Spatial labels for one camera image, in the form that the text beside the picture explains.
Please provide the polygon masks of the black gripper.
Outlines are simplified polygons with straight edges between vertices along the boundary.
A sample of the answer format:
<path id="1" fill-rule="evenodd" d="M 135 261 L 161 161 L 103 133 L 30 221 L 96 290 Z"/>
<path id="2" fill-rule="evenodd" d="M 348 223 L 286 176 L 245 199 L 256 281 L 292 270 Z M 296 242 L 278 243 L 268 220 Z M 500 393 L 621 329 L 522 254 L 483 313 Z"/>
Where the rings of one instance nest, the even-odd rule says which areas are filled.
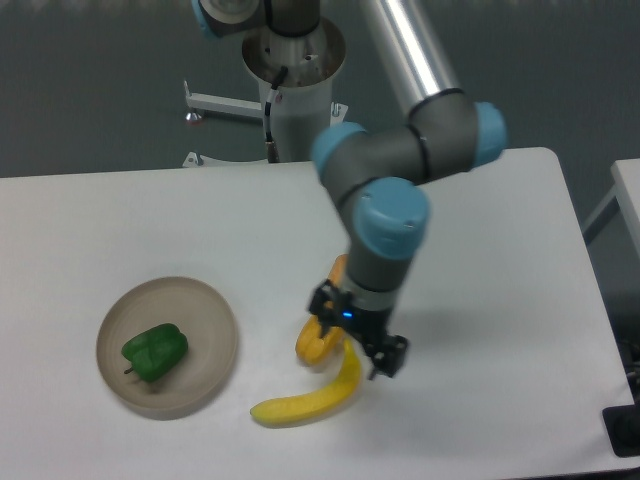
<path id="1" fill-rule="evenodd" d="M 313 292 L 308 311 L 320 325 L 319 338 L 332 328 L 341 328 L 357 340 L 371 361 L 369 380 L 382 375 L 393 378 L 404 366 L 409 340 L 388 333 L 388 322 L 393 308 L 362 307 L 358 298 L 349 291 L 326 279 Z"/>

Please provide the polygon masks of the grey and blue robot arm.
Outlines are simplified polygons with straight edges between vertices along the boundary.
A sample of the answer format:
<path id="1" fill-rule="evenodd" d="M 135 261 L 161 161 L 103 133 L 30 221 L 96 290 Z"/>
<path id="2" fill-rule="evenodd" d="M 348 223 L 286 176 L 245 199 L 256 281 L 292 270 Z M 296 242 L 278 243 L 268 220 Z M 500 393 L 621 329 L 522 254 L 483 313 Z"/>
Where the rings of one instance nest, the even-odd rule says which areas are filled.
<path id="1" fill-rule="evenodd" d="M 395 375 L 409 347 L 387 330 L 430 217 L 421 186 L 495 161 L 507 143 L 501 112 L 471 101 L 417 1 L 360 5 L 406 122 L 378 134 L 332 117 L 331 86 L 344 64 L 340 30 L 317 1 L 195 1 L 202 32 L 243 35 L 257 104 L 188 94 L 201 114 L 254 117 L 271 164 L 310 161 L 349 238 L 344 274 L 315 290 L 322 333 L 358 341 L 373 375 Z"/>

